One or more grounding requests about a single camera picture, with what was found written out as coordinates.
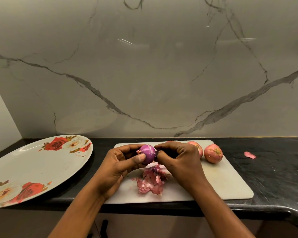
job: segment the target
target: person's left hand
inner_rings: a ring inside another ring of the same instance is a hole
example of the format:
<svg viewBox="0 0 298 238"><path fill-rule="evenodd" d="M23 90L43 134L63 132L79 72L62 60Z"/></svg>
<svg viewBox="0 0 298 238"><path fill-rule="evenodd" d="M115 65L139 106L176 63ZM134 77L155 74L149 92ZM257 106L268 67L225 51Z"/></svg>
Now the person's left hand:
<svg viewBox="0 0 298 238"><path fill-rule="evenodd" d="M119 188L122 179L132 170L146 167L142 162L145 154L137 155L136 151L143 144L130 144L110 149L99 169L93 176L92 182L105 200L111 197Z"/></svg>

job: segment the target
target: onion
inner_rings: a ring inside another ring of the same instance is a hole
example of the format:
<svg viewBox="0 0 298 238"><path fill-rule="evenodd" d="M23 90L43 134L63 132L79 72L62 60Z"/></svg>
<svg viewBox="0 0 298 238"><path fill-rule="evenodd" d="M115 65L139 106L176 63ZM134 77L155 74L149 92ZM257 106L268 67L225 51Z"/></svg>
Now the onion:
<svg viewBox="0 0 298 238"><path fill-rule="evenodd" d="M197 142L189 141L188 144L193 144L194 146L198 147L200 158L203 156L203 148Z"/></svg>
<svg viewBox="0 0 298 238"><path fill-rule="evenodd" d="M216 144L210 144L204 150L204 157L207 161L216 164L222 160L223 152Z"/></svg>
<svg viewBox="0 0 298 238"><path fill-rule="evenodd" d="M146 159L142 162L143 164L152 163L152 161L156 157L156 150L154 149L154 147L152 147L149 144L145 144L141 146L139 150L137 150L137 154L141 154L141 153L146 155Z"/></svg>

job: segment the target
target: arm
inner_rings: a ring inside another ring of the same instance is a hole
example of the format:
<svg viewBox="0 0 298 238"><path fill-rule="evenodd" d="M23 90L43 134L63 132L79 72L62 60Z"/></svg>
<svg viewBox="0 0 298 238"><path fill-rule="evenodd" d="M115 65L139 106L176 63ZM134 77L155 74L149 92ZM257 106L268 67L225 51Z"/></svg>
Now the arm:
<svg viewBox="0 0 298 238"><path fill-rule="evenodd" d="M157 160L163 164L196 200L210 228L217 238L254 238L255 236L231 211L207 181L200 162L198 149L192 144L167 142L156 145ZM166 152L177 152L176 159Z"/></svg>
<svg viewBox="0 0 298 238"><path fill-rule="evenodd" d="M108 151L101 166L79 192L49 238L85 238L102 204L119 188L128 172L144 168L145 154L136 150L143 144L125 145Z"/></svg>

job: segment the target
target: floral plate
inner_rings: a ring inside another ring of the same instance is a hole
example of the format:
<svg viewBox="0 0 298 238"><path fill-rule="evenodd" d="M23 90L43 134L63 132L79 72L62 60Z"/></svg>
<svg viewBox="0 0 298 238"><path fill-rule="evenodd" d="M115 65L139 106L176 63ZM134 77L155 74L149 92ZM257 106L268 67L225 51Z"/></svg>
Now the floral plate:
<svg viewBox="0 0 298 238"><path fill-rule="evenodd" d="M0 158L0 207L33 199L63 183L87 162L91 141L55 136L25 145Z"/></svg>

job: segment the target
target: countertop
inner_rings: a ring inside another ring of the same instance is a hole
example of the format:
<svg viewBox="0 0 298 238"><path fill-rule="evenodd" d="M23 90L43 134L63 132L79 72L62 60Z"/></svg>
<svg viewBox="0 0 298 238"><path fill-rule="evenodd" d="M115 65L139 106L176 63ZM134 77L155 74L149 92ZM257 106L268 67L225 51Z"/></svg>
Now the countertop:
<svg viewBox="0 0 298 238"><path fill-rule="evenodd" d="M298 138L210 139L254 191L247 200L225 202L243 219L286 220L298 227ZM39 139L23 139L0 152L0 157ZM95 138L88 162L53 190L7 209L65 210L99 168L107 151L118 143L175 140L172 138ZM246 158L244 151L256 155ZM103 205L103 213L203 216L195 201Z"/></svg>

